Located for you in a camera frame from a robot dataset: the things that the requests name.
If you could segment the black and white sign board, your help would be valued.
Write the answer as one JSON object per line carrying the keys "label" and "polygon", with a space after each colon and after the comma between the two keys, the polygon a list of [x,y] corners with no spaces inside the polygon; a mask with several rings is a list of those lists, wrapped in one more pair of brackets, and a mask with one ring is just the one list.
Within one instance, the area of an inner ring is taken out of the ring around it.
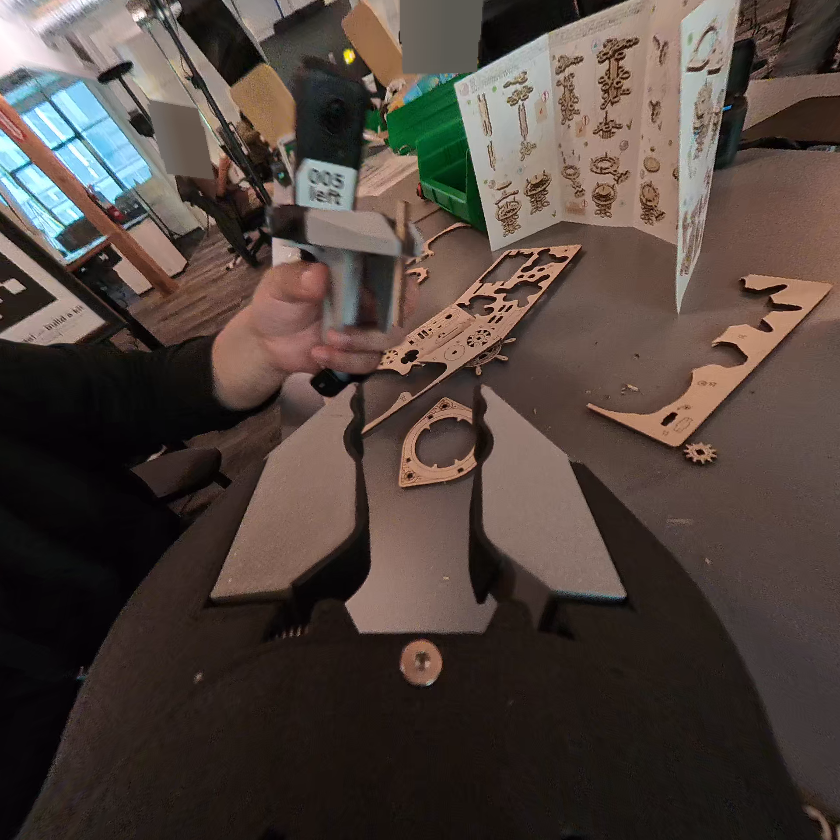
{"label": "black and white sign board", "polygon": [[1,337],[18,343],[103,343],[123,330],[148,350],[164,346],[114,291],[126,286],[114,270],[110,245],[97,247],[69,270],[17,226],[1,221]]}

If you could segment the wooden beam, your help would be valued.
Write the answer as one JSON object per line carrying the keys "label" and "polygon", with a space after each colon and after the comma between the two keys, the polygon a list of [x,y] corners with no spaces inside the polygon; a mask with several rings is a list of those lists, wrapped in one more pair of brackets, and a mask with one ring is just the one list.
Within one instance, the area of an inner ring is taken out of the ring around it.
{"label": "wooden beam", "polygon": [[26,153],[56,186],[82,211],[93,226],[106,236],[141,275],[162,296],[169,297],[177,285],[162,267],[139,245],[136,239],[117,224],[100,205],[93,201],[86,187],[68,170],[51,149],[35,134],[11,104],[1,97],[1,128],[16,146]]}

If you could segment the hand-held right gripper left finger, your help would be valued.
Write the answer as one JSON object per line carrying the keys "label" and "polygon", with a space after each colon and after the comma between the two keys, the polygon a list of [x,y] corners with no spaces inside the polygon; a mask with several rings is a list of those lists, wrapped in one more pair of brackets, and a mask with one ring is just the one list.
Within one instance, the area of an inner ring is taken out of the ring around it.
{"label": "hand-held right gripper left finger", "polygon": [[295,597],[364,534],[364,397],[347,385],[266,458],[211,591],[215,603]]}

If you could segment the wooden ring frame part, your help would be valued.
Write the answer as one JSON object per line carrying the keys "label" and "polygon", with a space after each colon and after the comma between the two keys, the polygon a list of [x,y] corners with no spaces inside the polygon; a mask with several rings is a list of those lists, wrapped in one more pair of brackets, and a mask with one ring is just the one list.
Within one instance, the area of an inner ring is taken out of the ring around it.
{"label": "wooden ring frame part", "polygon": [[444,397],[428,409],[408,431],[402,443],[398,486],[402,489],[428,487],[449,483],[467,476],[476,466],[476,452],[472,448],[463,458],[456,458],[451,465],[428,465],[417,454],[419,438],[432,427],[445,420],[473,423],[472,409],[456,400]]}

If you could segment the black floor lamp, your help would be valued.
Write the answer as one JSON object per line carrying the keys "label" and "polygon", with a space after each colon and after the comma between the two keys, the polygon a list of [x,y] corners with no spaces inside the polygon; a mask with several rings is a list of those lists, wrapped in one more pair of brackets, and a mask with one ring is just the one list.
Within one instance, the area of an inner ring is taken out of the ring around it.
{"label": "black floor lamp", "polygon": [[103,86],[110,86],[114,83],[120,85],[125,95],[128,96],[133,104],[132,108],[127,108],[130,126],[138,135],[151,140],[154,138],[154,126],[151,116],[144,103],[139,99],[127,81],[128,76],[132,72],[132,61],[123,61],[101,71],[98,74],[98,82]]}

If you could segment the person's left forearm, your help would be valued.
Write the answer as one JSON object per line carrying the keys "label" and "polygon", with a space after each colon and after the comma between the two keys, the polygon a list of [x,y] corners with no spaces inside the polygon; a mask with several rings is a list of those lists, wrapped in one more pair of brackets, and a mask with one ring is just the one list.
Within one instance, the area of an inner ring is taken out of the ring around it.
{"label": "person's left forearm", "polygon": [[234,426],[243,415],[217,398],[213,342],[122,352],[2,340],[2,459],[123,464]]}

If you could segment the laser-cut wooden parts sheet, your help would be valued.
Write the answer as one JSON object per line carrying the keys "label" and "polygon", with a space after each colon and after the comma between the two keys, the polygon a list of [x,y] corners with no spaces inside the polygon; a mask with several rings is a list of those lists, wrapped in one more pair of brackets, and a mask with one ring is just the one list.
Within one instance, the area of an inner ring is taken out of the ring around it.
{"label": "laser-cut wooden parts sheet", "polygon": [[382,415],[366,423],[363,435],[462,368],[480,367],[479,359],[508,341],[580,252],[581,245],[504,251],[452,304],[384,354],[378,372],[406,376],[430,364],[443,370],[420,391],[400,394]]}

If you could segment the person's left hand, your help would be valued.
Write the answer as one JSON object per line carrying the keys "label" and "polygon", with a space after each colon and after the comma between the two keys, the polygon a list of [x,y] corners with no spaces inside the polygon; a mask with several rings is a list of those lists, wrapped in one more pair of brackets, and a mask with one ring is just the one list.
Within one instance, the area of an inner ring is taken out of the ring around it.
{"label": "person's left hand", "polygon": [[402,339],[399,329],[328,329],[323,304],[331,291],[329,268],[292,262],[269,268],[248,306],[216,336],[211,353],[213,390],[232,411],[248,411],[277,394],[293,374],[331,369],[372,373],[384,352]]}

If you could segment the wooden offcut sheet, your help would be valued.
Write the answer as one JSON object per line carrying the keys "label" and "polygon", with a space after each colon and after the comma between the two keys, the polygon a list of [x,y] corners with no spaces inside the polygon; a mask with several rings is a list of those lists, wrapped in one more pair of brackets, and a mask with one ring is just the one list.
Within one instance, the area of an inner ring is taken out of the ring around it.
{"label": "wooden offcut sheet", "polygon": [[650,412],[617,412],[587,404],[587,409],[647,438],[678,448],[695,434],[744,383],[760,364],[834,289],[828,282],[747,275],[740,279],[745,291],[766,294],[770,309],[759,326],[733,324],[712,342],[727,346],[744,357],[740,364],[706,364],[690,373],[685,392],[673,402]]}

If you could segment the green plastic bin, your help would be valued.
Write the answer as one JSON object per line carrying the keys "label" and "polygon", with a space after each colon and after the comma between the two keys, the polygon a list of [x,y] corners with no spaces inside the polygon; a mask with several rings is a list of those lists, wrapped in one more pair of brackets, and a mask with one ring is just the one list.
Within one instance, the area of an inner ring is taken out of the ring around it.
{"label": "green plastic bin", "polygon": [[463,124],[446,122],[421,136],[416,157],[423,197],[485,233],[487,223]]}
{"label": "green plastic bin", "polygon": [[445,80],[389,112],[386,127],[391,151],[398,155],[414,154],[424,135],[460,119],[455,88],[465,78],[466,74],[462,74]]}

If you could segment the brown cardboard sheet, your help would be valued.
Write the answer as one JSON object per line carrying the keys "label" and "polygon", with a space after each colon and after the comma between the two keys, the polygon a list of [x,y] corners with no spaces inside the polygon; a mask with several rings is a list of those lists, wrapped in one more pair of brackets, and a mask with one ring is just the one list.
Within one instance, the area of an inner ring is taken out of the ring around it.
{"label": "brown cardboard sheet", "polygon": [[839,74],[758,79],[747,89],[742,142],[838,145]]}

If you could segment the folded instruction leaflet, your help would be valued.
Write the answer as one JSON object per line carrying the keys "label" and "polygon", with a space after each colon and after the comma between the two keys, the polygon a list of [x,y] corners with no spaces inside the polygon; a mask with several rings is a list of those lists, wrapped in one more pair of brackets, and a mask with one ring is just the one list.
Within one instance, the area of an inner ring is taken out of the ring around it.
{"label": "folded instruction leaflet", "polygon": [[561,222],[675,246],[675,309],[698,261],[740,2],[634,1],[455,82],[491,250]]}

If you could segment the wooden chair back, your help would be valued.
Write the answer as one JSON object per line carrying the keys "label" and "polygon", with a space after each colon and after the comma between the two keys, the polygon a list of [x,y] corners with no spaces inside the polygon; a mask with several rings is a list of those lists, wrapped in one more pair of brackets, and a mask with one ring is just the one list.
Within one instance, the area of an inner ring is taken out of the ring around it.
{"label": "wooden chair back", "polygon": [[356,2],[341,22],[343,33],[384,87],[403,77],[403,51],[371,2]]}
{"label": "wooden chair back", "polygon": [[270,146],[294,134],[296,105],[274,68],[259,63],[230,87],[231,99]]}

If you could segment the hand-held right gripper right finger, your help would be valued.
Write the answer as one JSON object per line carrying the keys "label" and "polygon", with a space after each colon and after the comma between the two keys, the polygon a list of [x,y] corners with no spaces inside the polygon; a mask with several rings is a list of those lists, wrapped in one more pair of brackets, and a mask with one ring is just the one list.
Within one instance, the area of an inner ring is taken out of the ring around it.
{"label": "hand-held right gripper right finger", "polygon": [[479,604],[523,604],[548,629],[562,604],[626,603],[627,591],[572,463],[486,385],[473,411],[469,582]]}

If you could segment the dark bottle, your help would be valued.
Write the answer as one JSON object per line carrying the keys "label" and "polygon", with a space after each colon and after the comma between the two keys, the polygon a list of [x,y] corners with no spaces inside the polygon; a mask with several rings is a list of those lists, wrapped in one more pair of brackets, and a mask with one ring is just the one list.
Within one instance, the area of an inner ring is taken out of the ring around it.
{"label": "dark bottle", "polygon": [[721,125],[714,162],[716,171],[728,168],[734,162],[739,150],[748,110],[747,89],[754,57],[753,38],[742,38],[734,44],[726,96],[721,110]]}

